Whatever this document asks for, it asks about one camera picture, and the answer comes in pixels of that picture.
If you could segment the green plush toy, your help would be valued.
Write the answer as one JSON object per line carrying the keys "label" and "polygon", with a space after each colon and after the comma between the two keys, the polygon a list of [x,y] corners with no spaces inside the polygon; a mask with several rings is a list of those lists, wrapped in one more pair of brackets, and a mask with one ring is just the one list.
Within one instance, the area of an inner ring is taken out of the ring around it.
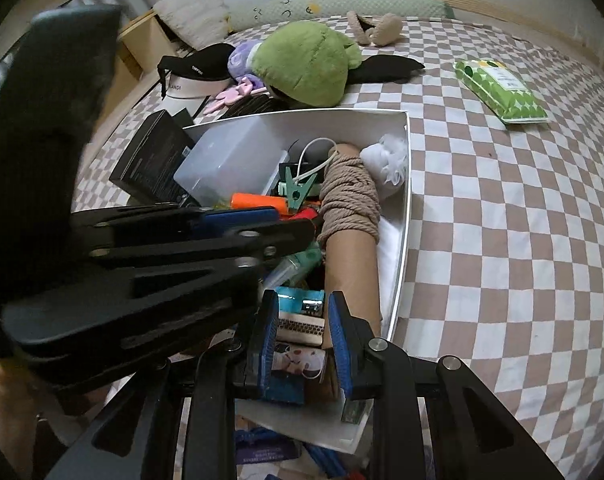
{"label": "green plush toy", "polygon": [[338,105],[349,72],[361,63],[363,57],[353,39],[319,22],[279,27],[247,60],[265,86],[311,107]]}

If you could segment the checkered bed sheet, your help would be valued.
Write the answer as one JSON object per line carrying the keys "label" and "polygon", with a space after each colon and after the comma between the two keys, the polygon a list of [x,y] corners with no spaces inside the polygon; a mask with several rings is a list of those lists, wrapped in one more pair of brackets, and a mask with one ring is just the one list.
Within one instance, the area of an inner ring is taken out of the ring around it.
{"label": "checkered bed sheet", "polygon": [[[604,76],[457,20],[411,20],[397,55],[425,71],[364,84],[339,108],[408,117],[410,221],[393,340],[454,354],[569,479],[604,455]],[[455,74],[493,60],[544,108],[505,125]]]}

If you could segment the clear plastic container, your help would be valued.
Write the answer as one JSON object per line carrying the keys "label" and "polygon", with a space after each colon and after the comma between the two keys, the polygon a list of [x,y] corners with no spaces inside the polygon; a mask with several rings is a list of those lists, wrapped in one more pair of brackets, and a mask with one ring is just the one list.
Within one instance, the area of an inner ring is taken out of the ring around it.
{"label": "clear plastic container", "polygon": [[288,143],[259,116],[185,129],[195,141],[174,180],[204,207],[228,203],[236,193],[266,194],[288,158]]}

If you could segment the white shoe box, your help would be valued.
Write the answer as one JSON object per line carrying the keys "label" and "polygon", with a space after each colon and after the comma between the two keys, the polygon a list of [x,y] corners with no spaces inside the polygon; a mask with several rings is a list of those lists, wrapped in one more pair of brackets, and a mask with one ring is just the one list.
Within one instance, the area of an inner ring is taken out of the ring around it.
{"label": "white shoe box", "polygon": [[[291,148],[295,156],[309,141],[330,138],[366,148],[381,136],[392,134],[409,140],[408,117],[398,110],[357,110],[357,108],[310,108],[285,110],[202,122],[185,129],[192,140],[199,140],[210,128],[227,125],[236,131],[261,127],[273,134],[281,148]],[[410,178],[391,197],[381,200],[381,230],[378,244],[378,269],[381,335],[394,336],[398,310],[402,307],[407,243],[410,221]],[[360,422],[342,422],[344,399],[305,406],[278,405],[263,401],[238,400],[236,412],[256,425],[280,432],[293,439],[331,448],[347,454],[357,452],[365,432],[371,406],[367,405]]]}

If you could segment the green wet wipes pack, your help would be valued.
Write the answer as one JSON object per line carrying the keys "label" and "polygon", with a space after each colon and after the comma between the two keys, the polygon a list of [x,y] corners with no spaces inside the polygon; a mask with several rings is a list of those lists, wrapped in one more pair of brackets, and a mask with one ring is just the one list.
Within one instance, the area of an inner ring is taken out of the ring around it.
{"label": "green wet wipes pack", "polygon": [[544,124],[548,115],[533,92],[508,68],[493,60],[457,61],[456,77],[505,125]]}

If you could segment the green clothespin with white loop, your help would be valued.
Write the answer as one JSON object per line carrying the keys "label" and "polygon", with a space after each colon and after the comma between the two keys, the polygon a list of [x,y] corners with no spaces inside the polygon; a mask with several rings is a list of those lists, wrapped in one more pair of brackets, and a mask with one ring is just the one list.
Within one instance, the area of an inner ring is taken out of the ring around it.
{"label": "green clothespin with white loop", "polygon": [[289,216],[300,211],[311,190],[317,184],[319,174],[335,157],[337,142],[326,136],[308,141],[300,151],[296,162],[283,166],[283,177],[278,181],[278,193],[285,199],[285,213]]}

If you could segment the orange tube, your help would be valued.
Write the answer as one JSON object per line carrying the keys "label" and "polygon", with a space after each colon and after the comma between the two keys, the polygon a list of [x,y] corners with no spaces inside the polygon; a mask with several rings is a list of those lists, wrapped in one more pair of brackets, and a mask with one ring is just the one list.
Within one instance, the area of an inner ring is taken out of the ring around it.
{"label": "orange tube", "polygon": [[275,208],[281,216],[290,214],[287,200],[281,196],[233,193],[230,198],[230,206],[232,209],[271,207]]}

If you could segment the wooden shelf unit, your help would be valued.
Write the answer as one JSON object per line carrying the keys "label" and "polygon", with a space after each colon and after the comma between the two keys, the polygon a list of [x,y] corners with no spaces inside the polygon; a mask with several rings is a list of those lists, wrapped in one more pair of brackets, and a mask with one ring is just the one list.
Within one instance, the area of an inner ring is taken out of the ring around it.
{"label": "wooden shelf unit", "polygon": [[82,154],[80,172],[88,168],[129,111],[159,82],[157,64],[165,55],[175,56],[176,49],[154,11],[138,16],[120,31],[115,76],[92,139]]}

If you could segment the black cardboard box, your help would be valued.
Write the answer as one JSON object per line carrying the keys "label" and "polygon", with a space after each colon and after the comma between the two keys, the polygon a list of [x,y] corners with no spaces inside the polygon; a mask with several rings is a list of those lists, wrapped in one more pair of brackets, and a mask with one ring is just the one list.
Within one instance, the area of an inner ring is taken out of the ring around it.
{"label": "black cardboard box", "polygon": [[180,204],[187,192],[174,176],[194,146],[175,118],[158,110],[142,122],[108,180],[140,204]]}

